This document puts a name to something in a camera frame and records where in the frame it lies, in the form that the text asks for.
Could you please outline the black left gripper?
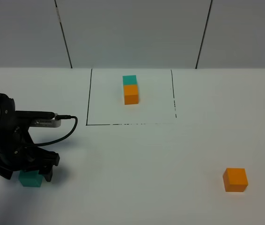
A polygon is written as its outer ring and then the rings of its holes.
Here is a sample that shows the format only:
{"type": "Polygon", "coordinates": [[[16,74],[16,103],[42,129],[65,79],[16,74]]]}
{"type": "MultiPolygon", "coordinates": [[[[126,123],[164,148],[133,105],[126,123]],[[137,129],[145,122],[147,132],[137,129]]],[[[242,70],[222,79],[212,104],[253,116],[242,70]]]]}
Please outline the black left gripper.
{"type": "Polygon", "coordinates": [[[16,171],[39,171],[47,182],[53,167],[60,161],[58,153],[43,149],[45,143],[34,143],[29,128],[35,118],[53,112],[14,111],[0,115],[0,176],[9,180],[16,171]]]}

